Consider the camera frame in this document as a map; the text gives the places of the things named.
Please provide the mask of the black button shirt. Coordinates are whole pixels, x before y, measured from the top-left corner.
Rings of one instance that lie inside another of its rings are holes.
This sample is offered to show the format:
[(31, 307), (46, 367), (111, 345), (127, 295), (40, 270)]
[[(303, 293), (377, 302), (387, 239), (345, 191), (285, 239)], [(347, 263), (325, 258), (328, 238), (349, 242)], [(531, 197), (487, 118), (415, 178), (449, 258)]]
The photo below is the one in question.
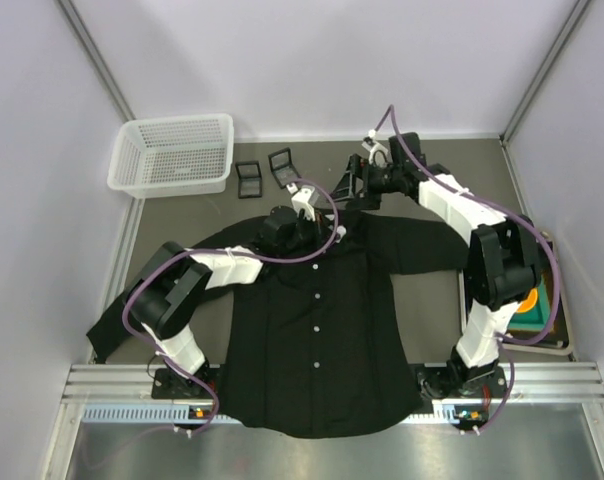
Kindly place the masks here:
[(220, 409), (299, 438), (379, 432), (422, 404), (398, 332), (392, 277), (464, 268), (466, 242), (440, 221), (341, 211), (326, 254), (273, 265), (229, 288)]

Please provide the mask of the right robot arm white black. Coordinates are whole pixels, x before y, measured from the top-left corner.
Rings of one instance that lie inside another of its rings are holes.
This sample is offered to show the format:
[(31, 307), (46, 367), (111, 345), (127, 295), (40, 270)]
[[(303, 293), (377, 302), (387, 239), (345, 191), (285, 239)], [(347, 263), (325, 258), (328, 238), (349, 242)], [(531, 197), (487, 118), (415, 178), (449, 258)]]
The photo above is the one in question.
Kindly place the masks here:
[(526, 219), (472, 200), (448, 169), (428, 164), (416, 133), (382, 144), (371, 130), (362, 146), (367, 154), (350, 156), (332, 193), (335, 200), (350, 209), (377, 210), (382, 195), (401, 193), (440, 217), (469, 247), (463, 270), (466, 327), (445, 367), (424, 367), (417, 378), (433, 399), (473, 391), (494, 373), (512, 317), (541, 281), (538, 243)]

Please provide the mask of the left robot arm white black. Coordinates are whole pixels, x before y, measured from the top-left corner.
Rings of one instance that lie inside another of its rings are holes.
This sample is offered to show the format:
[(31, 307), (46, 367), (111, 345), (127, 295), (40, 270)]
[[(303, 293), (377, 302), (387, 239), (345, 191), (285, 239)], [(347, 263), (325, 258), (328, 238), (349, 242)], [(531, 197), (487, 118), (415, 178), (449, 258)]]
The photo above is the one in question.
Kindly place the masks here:
[(269, 265), (302, 263), (326, 252), (340, 237), (339, 216), (313, 207), (276, 207), (238, 238), (218, 247), (165, 243), (125, 297), (122, 323), (142, 327), (155, 353), (185, 384), (205, 386), (206, 355), (189, 326), (195, 310), (216, 289), (251, 285)]

